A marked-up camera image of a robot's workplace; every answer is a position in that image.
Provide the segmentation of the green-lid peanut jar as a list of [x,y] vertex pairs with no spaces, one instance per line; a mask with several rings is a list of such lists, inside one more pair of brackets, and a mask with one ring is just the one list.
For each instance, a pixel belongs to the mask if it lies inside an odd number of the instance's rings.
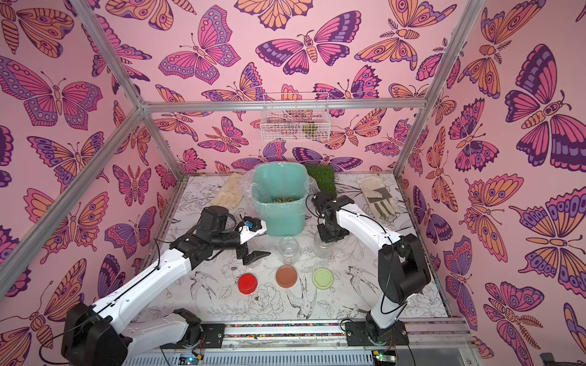
[[320,236],[314,238],[314,254],[320,259],[327,259],[334,254],[334,242],[323,242]]

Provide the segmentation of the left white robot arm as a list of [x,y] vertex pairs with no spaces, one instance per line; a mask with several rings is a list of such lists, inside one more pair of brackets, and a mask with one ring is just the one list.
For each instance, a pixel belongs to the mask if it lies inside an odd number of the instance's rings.
[[244,217],[228,231],[231,217],[225,207],[204,208],[197,224],[171,242],[168,250],[135,278],[92,305],[80,303],[69,310],[62,357],[71,365],[122,365],[129,358],[164,345],[201,346],[201,319],[187,309],[137,326],[131,322],[169,285],[216,253],[233,250],[244,265],[268,256],[264,251],[250,251],[247,245],[267,232],[266,222]]

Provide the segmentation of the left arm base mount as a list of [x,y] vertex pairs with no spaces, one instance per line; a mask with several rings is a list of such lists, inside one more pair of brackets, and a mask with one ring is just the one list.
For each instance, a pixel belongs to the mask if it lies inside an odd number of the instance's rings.
[[165,316],[165,319],[168,320],[170,317],[174,320],[183,320],[186,331],[176,342],[172,342],[172,337],[167,337],[166,343],[163,343],[164,349],[219,349],[222,346],[225,323],[203,323],[198,316],[184,308],[174,310],[169,316]]

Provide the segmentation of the red jar lid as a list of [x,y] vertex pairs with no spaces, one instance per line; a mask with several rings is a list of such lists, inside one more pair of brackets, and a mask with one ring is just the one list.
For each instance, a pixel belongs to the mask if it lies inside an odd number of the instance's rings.
[[241,294],[253,294],[257,289],[258,280],[253,274],[245,273],[239,277],[237,286]]

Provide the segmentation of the brown-lid peanut jar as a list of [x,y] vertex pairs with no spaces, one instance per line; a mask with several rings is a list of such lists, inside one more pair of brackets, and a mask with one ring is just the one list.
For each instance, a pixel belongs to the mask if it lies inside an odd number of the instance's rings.
[[300,245],[294,237],[283,237],[277,244],[279,259],[286,265],[295,264],[300,257]]

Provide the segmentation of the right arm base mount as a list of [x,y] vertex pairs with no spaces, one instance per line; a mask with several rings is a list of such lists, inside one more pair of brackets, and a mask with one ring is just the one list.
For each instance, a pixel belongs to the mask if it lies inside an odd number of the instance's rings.
[[369,321],[342,320],[340,329],[349,346],[408,346],[409,339],[405,324],[397,321],[389,328],[380,329]]

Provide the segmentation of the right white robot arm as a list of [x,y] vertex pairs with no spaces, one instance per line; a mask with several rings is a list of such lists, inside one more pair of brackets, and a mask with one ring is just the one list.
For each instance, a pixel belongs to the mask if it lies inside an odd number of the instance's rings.
[[366,332],[374,343],[388,341],[398,331],[408,300],[431,282],[429,265],[418,236],[401,235],[364,213],[345,195],[326,191],[311,195],[317,231],[324,243],[354,235],[378,256],[378,286],[382,295],[366,316]]

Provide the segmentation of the green jar lid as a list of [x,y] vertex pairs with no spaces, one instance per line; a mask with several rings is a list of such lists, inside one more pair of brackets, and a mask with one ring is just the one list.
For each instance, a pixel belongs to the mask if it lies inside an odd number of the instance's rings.
[[334,275],[327,268],[318,268],[313,272],[312,282],[321,291],[330,289],[334,284]]

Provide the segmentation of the brown jar lid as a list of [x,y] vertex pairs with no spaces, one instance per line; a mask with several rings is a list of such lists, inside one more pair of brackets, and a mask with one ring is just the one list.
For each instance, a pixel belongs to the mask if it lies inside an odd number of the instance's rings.
[[291,288],[298,280],[298,273],[292,265],[282,265],[276,271],[276,283],[281,288]]

